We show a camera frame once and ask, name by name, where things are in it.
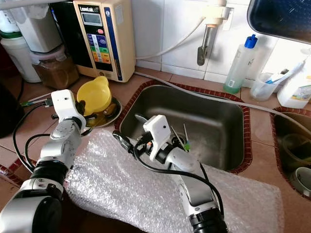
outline bubble wrap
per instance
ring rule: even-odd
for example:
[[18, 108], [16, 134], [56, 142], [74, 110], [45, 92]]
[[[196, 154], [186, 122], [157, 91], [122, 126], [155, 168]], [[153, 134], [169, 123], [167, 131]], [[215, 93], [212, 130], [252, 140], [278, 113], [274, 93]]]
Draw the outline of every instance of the bubble wrap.
[[[230, 232], [283, 232], [283, 206], [277, 187], [204, 167], [221, 193]], [[92, 135], [65, 184], [72, 201], [87, 211], [150, 233], [193, 232], [170, 176], [143, 168], [111, 132]]]

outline white water hose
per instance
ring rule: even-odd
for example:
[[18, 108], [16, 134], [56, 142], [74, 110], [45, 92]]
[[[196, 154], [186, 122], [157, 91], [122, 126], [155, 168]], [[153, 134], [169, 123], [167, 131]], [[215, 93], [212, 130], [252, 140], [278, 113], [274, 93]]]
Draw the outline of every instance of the white water hose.
[[152, 54], [152, 55], [148, 55], [148, 56], [141, 56], [141, 57], [136, 57], [137, 60], [144, 60], [144, 59], [149, 59], [152, 57], [158, 57], [161, 56], [169, 51], [171, 51], [172, 49], [178, 47], [180, 44], [182, 44], [195, 30], [197, 30], [197, 28], [201, 25], [201, 23], [204, 21], [205, 17], [201, 17], [199, 19], [199, 21], [197, 22], [197, 24], [193, 27], [193, 29], [184, 37], [182, 37], [175, 45], [168, 47], [166, 50], [163, 50], [161, 52]]
[[238, 101], [232, 101], [232, 100], [226, 100], [226, 99], [221, 99], [221, 98], [217, 98], [217, 97], [212, 97], [212, 96], [206, 96], [206, 95], [202, 95], [200, 93], [196, 93], [196, 92], [192, 92], [192, 91], [188, 91], [186, 89], [183, 89], [179, 86], [176, 86], [172, 83], [169, 83], [167, 81], [164, 81], [162, 79], [159, 79], [157, 77], [154, 77], [154, 76], [151, 76], [151, 75], [148, 75], [148, 74], [143, 74], [143, 73], [140, 73], [140, 72], [134, 72], [134, 74], [137, 74], [137, 75], [140, 75], [140, 76], [143, 76], [143, 77], [146, 77], [146, 78], [149, 78], [149, 79], [153, 79], [153, 80], [157, 80], [161, 83], [164, 83], [165, 85], [167, 86], [170, 86], [170, 87], [173, 87], [177, 90], [180, 90], [182, 92], [185, 92], [189, 95], [193, 95], [193, 96], [197, 96], [197, 97], [200, 97], [200, 98], [203, 98], [203, 99], [207, 99], [207, 100], [214, 100], [214, 101], [218, 101], [218, 102], [223, 102], [223, 103], [232, 103], [232, 104], [237, 104], [237, 105], [240, 105], [240, 106], [244, 106], [244, 107], [248, 107], [248, 108], [255, 108], [255, 109], [258, 109], [258, 110], [261, 110], [261, 111], [265, 111], [265, 112], [269, 112], [269, 113], [272, 113], [272, 114], [275, 114], [275, 115], [278, 115], [278, 116], [281, 116], [287, 120], [289, 120], [290, 122], [296, 124], [299, 128], [303, 129], [303, 131], [307, 132], [310, 136], [311, 136], [311, 131], [308, 130], [305, 126], [303, 126], [302, 124], [300, 124], [299, 122], [297, 122], [296, 120], [292, 119], [291, 117], [289, 117], [288, 115], [285, 115], [283, 113], [280, 113], [276, 110], [273, 110], [273, 109], [270, 109], [270, 108], [266, 108], [266, 107], [261, 107], [261, 106], [257, 106], [257, 105], [254, 105], [254, 104], [249, 104], [249, 103], [243, 103], [243, 102], [238, 102]]

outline white plastic bottle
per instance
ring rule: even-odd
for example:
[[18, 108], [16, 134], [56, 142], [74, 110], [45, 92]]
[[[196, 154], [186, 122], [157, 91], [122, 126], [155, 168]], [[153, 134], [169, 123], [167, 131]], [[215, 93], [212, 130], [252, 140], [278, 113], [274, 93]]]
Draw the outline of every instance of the white plastic bottle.
[[296, 73], [277, 93], [283, 107], [304, 108], [311, 99], [311, 56], [301, 70]]
[[224, 90], [226, 92], [231, 94], [239, 92], [247, 76], [247, 72], [255, 59], [256, 50], [254, 47], [256, 43], [257, 38], [253, 34], [246, 39], [244, 45], [239, 46], [224, 84]]
[[19, 32], [19, 28], [10, 12], [10, 10], [0, 11], [0, 31], [4, 33]]
[[0, 33], [0, 36], [2, 37], [0, 43], [9, 54], [24, 80], [29, 83], [41, 82], [33, 68], [30, 49], [21, 33]]

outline white container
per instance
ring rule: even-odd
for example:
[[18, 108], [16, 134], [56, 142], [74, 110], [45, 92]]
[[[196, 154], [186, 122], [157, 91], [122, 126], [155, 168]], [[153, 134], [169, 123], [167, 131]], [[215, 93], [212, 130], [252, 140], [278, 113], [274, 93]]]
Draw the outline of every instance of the white container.
[[231, 94], [239, 92], [245, 78], [247, 77], [247, 72], [254, 62], [256, 55], [254, 47], [256, 42], [257, 38], [255, 37], [255, 34], [253, 34], [247, 38], [244, 45], [239, 46], [224, 84], [224, 90], [226, 92]]
[[272, 76], [272, 73], [262, 73], [254, 82], [250, 95], [257, 101], [266, 101], [272, 95], [278, 84], [268, 84], [266, 81]]
[[0, 31], [4, 33], [19, 32], [19, 28], [9, 10], [0, 11]]
[[0, 43], [9, 54], [24, 80], [29, 83], [41, 82], [38, 74], [33, 68], [30, 50], [24, 37], [3, 38]]
[[290, 182], [299, 193], [311, 197], [311, 169], [297, 168], [290, 176]]
[[277, 93], [279, 103], [288, 108], [304, 108], [311, 99], [311, 57]]
[[31, 51], [50, 52], [62, 44], [47, 4], [14, 8], [11, 13]]

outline black wire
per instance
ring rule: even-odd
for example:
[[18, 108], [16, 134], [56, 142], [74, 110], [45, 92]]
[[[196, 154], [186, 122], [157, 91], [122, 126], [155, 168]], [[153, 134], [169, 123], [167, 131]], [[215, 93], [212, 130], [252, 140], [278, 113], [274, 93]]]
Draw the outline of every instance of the black wire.
[[17, 97], [17, 101], [20, 101], [21, 96], [23, 95], [24, 92], [24, 85], [25, 85], [25, 80], [23, 78], [21, 78], [21, 83], [20, 83], [20, 92], [19, 95]]
[[13, 131], [13, 144], [14, 144], [14, 149], [15, 149], [15, 151], [16, 151], [16, 154], [17, 154], [18, 158], [20, 159], [21, 163], [22, 163], [31, 173], [33, 172], [33, 171], [32, 171], [32, 167], [31, 167], [30, 165], [28, 165], [28, 164], [25, 162], [23, 156], [20, 154], [20, 152], [19, 152], [19, 150], [18, 150], [17, 143], [16, 143], [16, 132], [17, 132], [18, 128], [22, 125], [24, 119], [25, 119], [33, 110], [35, 110], [35, 109], [37, 109], [38, 107], [41, 107], [41, 106], [43, 106], [43, 105], [45, 105], [45, 103], [41, 103], [41, 104], [39, 104], [39, 105], [33, 107], [29, 112], [27, 112], [27, 113], [22, 117], [22, 119], [17, 123], [17, 125], [15, 126], [15, 129], [14, 129], [14, 131]]
[[85, 130], [83, 133], [81, 133], [81, 136], [84, 137], [86, 135], [88, 135], [90, 132], [93, 131], [94, 128], [89, 128], [88, 130]]
[[205, 169], [204, 169], [202, 163], [200, 163], [200, 168], [201, 168], [201, 170], [202, 170], [202, 172], [203, 172], [204, 178], [209, 182], [209, 179], [208, 179], [208, 177], [207, 177], [206, 171], [205, 171]]
[[35, 139], [35, 138], [37, 138], [37, 137], [44, 137], [44, 136], [50, 136], [50, 134], [48, 134], [48, 133], [41, 133], [41, 134], [34, 135], [34, 136], [30, 137], [30, 138], [27, 140], [26, 144], [25, 144], [25, 158], [26, 158], [26, 161], [28, 162], [28, 164], [32, 167], [32, 171], [34, 170], [35, 167], [34, 167], [34, 165], [32, 164], [32, 162], [31, 162], [31, 160], [30, 160], [30, 158], [29, 158], [29, 156], [28, 156], [28, 146], [29, 146], [29, 143], [30, 143], [33, 139]]
[[218, 199], [218, 202], [219, 202], [219, 208], [220, 208], [220, 213], [222, 216], [224, 216], [224, 205], [223, 205], [223, 200], [222, 200], [222, 197], [220, 196], [220, 193], [219, 191], [217, 190], [217, 188], [211, 184], [209, 181], [207, 181], [206, 179], [200, 177], [200, 176], [197, 176], [195, 174], [192, 174], [192, 173], [189, 173], [189, 172], [185, 172], [185, 171], [176, 171], [176, 170], [164, 170], [164, 169], [158, 169], [158, 168], [155, 168], [155, 167], [152, 167], [152, 166], [149, 166], [148, 164], [144, 163], [139, 155], [138, 155], [138, 147], [140, 146], [139, 143], [137, 143], [135, 146], [134, 146], [134, 156], [135, 158], [148, 170], [151, 170], [151, 171], [154, 171], [154, 172], [157, 172], [157, 173], [164, 173], [164, 174], [172, 174], [172, 175], [180, 175], [180, 176], [188, 176], [188, 177], [191, 177], [191, 178], [194, 178], [194, 179], [197, 179], [203, 183], [205, 183], [207, 186], [210, 187], [210, 189], [212, 191], [215, 192], [216, 196], [217, 196], [217, 199]]

